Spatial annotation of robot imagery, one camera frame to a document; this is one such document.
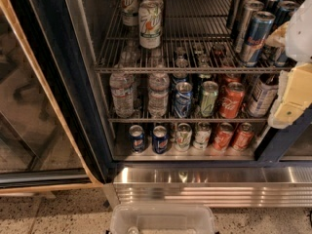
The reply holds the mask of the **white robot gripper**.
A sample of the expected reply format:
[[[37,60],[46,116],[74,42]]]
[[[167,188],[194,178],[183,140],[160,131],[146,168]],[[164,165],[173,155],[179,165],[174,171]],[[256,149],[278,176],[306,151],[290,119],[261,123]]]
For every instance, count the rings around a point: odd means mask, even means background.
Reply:
[[[286,21],[265,40],[271,47],[286,47],[287,56],[298,64],[282,70],[278,97],[269,113],[268,125],[284,129],[294,123],[312,104],[312,0],[305,0]]]

